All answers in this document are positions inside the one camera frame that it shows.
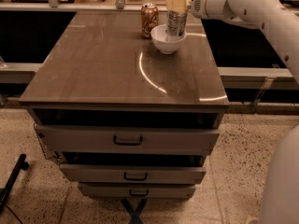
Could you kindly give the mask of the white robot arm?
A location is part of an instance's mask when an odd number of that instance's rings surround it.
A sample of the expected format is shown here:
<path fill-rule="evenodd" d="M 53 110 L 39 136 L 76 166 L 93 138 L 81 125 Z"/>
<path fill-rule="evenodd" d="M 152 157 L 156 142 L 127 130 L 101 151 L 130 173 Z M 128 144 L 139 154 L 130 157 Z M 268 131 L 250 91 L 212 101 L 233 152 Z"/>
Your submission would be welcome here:
<path fill-rule="evenodd" d="M 166 9 L 259 30 L 299 83 L 299 18 L 279 0 L 167 0 Z M 299 126 L 270 161 L 258 224 L 299 224 Z"/>

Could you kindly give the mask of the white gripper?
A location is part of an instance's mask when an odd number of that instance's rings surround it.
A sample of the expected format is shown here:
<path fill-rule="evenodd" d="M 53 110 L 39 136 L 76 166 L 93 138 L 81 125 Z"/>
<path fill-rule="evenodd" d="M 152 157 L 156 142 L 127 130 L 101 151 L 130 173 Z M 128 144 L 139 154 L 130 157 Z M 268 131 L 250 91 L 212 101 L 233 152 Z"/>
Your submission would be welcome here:
<path fill-rule="evenodd" d="M 166 0 L 166 9 L 183 14 L 191 9 L 195 18 L 227 20 L 233 15 L 228 0 Z"/>

